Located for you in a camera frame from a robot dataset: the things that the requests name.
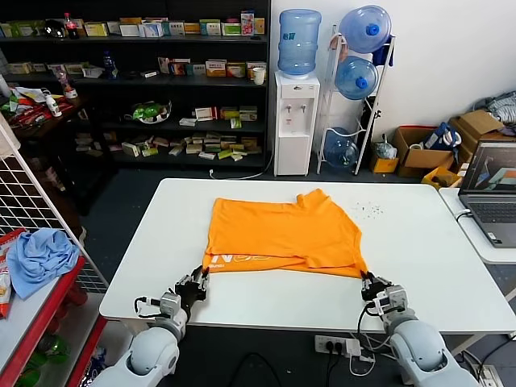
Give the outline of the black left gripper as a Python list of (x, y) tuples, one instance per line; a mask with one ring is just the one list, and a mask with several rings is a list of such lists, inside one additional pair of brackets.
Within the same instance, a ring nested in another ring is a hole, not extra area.
[(184, 275), (176, 284), (176, 294), (181, 297), (181, 308), (187, 313), (195, 302), (202, 302), (206, 299), (207, 286), (210, 270), (197, 266), (191, 274)]

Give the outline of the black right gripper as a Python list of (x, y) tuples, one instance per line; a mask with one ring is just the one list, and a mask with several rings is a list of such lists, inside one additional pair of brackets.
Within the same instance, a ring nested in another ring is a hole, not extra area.
[(360, 272), (362, 280), (361, 297), (365, 302), (372, 302), (377, 295), (386, 288), (393, 286), (392, 281), (388, 281), (383, 277), (375, 276), (370, 272)]

